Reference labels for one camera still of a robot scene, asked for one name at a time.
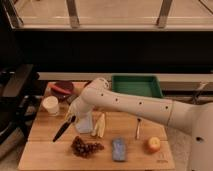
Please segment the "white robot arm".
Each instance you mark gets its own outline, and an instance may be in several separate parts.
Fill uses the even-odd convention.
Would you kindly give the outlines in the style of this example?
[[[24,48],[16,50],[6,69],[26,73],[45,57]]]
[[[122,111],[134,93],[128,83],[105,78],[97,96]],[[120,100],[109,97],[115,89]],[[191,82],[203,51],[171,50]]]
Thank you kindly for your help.
[[[85,118],[95,107],[112,108],[175,128],[192,137],[187,171],[213,171],[213,102],[202,105],[112,92],[96,78],[70,104],[66,118]]]

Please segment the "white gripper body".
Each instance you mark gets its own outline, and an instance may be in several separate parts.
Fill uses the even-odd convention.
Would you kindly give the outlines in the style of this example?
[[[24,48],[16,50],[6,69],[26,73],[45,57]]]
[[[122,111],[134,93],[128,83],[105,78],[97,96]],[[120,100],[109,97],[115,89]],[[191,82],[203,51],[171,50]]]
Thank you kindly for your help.
[[[78,122],[81,119],[85,119],[89,112],[93,110],[94,106],[86,102],[81,96],[75,98],[70,104],[65,118],[69,120],[73,116],[76,117],[75,121]]]

